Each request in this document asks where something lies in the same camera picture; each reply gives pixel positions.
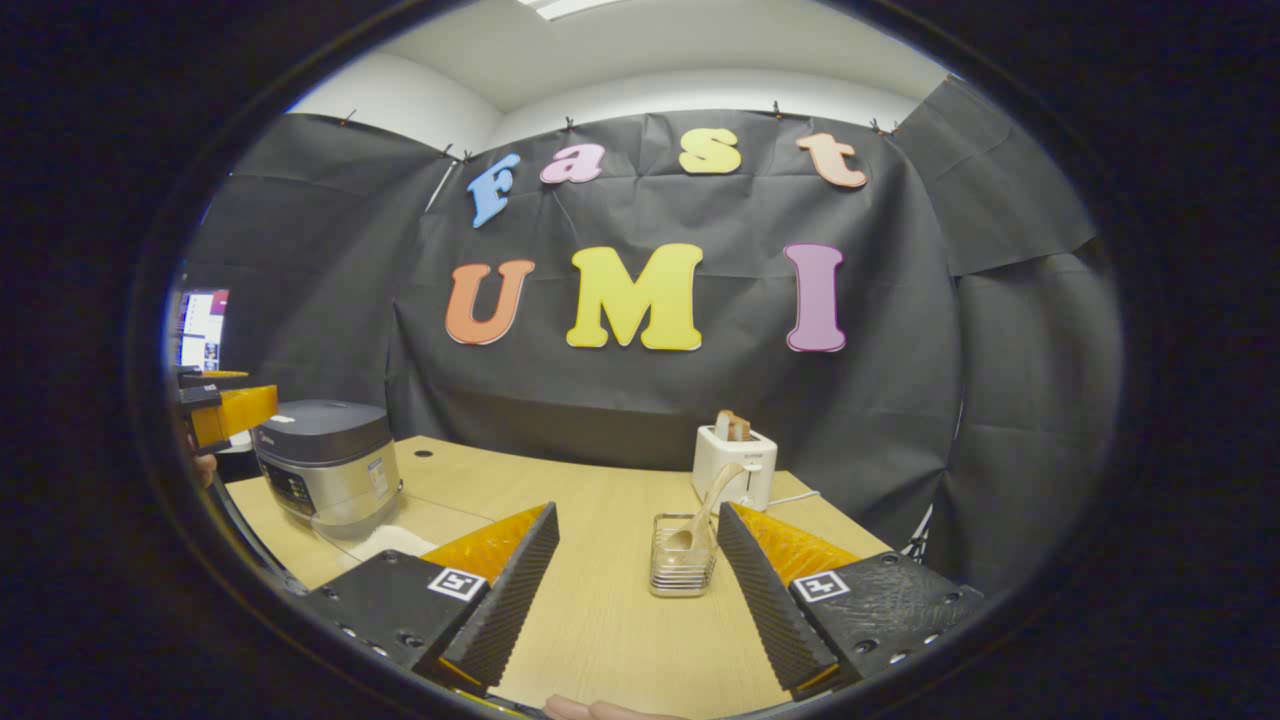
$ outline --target wooden table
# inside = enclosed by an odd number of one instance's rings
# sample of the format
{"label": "wooden table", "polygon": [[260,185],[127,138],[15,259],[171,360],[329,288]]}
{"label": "wooden table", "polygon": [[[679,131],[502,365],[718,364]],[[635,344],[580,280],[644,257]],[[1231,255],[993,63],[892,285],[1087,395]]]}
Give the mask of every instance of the wooden table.
{"label": "wooden table", "polygon": [[[430,457],[415,451],[429,450]],[[387,524],[443,544],[493,520],[554,501],[561,542],[507,665],[490,692],[541,707],[559,693],[649,712],[722,717],[790,700],[778,688],[737,579],[723,555],[707,594],[649,593],[659,512],[692,512],[689,473],[534,460],[422,437],[396,445],[404,480]],[[344,547],[292,519],[262,478],[228,486],[262,542],[307,587],[353,565]],[[773,475],[773,498],[808,492]],[[867,557],[888,546],[820,496],[769,509],[786,523]]]}

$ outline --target wooden spoon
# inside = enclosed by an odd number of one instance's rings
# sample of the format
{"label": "wooden spoon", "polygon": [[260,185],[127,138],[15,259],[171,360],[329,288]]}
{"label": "wooden spoon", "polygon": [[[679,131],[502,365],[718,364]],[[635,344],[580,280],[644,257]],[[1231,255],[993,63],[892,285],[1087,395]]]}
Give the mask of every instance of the wooden spoon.
{"label": "wooden spoon", "polygon": [[698,514],[667,538],[663,543],[663,550],[707,550],[709,544],[707,537],[710,536],[710,529],[707,527],[707,515],[710,514],[712,506],[719,500],[719,493],[724,492],[724,486],[745,471],[746,468],[737,462],[730,462],[721,468],[716,482],[712,483],[712,488],[707,491],[707,497],[703,498],[703,506],[698,510]]}

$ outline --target letter f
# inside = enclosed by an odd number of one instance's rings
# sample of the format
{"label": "letter f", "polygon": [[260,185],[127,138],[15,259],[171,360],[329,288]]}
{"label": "letter f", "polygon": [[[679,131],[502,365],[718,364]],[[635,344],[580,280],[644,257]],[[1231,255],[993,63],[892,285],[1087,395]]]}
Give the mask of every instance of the letter f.
{"label": "letter f", "polygon": [[511,170],[508,168],[515,168],[520,164],[520,155],[512,152],[502,160],[493,164],[492,168],[480,174],[476,179],[471,181],[467,186],[467,191],[475,196],[476,200],[476,219],[471,222],[471,227],[479,228],[485,224],[485,222],[502,211],[507,206],[507,199],[499,192],[507,192],[511,190]]}

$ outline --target black fabric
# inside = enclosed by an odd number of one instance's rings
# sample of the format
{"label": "black fabric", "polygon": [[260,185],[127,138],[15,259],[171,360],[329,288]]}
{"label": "black fabric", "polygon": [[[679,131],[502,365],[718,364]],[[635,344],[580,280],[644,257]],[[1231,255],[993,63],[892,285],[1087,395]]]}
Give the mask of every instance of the black fabric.
{"label": "black fabric", "polygon": [[[698,127],[730,128],[742,165],[686,174],[680,137]],[[855,147],[849,164],[864,187],[815,173],[795,145],[814,132]],[[582,142],[605,147],[600,177],[540,182],[557,150]],[[508,152],[521,156],[508,205],[474,228],[466,186]],[[1065,182],[955,79],[895,135],[663,113],[535,136],[466,164],[374,128],[287,115],[215,197],[187,282],[232,288],[224,366],[278,383],[284,401],[384,406],[397,438],[687,470],[696,425],[730,407],[777,441],[780,469],[895,550],[932,506],[927,562],[992,592],[1074,520],[1112,432],[1115,300]],[[652,351],[639,337],[621,347],[603,318],[604,347],[567,345],[573,252],[612,247],[635,278],[676,242],[704,252],[699,350]],[[782,250],[794,242],[844,252],[838,352],[786,345],[796,284]],[[486,346],[454,342],[444,327],[453,270],[516,259],[536,266],[511,331]],[[494,272],[476,318],[493,313],[498,290]]]}
{"label": "black fabric", "polygon": [[[692,128],[737,136],[742,165],[689,176],[680,138]],[[795,141],[831,132],[856,149],[860,190],[820,178]],[[557,150],[596,142],[603,173],[544,186]],[[466,186],[516,152],[507,208],[472,228]],[[730,407],[780,447],[796,473],[891,542],[928,506],[960,401],[960,336],[942,236],[916,173],[884,136],[826,119],[684,111],[591,123],[495,147],[452,173],[422,215],[419,255],[396,297],[389,406],[398,434],[577,462],[687,470],[695,428]],[[617,250],[637,277],[666,243],[703,249],[694,281],[692,352],[612,338],[570,347],[579,270],[573,252]],[[795,352],[794,242],[838,247],[840,352]],[[458,265],[529,259],[511,331],[488,346],[453,342],[444,309]],[[485,279],[475,315],[497,302]]]}

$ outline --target computer monitor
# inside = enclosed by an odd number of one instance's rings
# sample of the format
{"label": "computer monitor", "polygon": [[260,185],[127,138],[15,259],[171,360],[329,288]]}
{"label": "computer monitor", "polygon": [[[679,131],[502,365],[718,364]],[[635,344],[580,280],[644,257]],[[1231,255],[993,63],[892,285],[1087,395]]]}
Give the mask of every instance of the computer monitor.
{"label": "computer monitor", "polygon": [[227,315],[228,290],[188,290],[178,305],[177,361],[216,370],[223,359],[223,319]]}

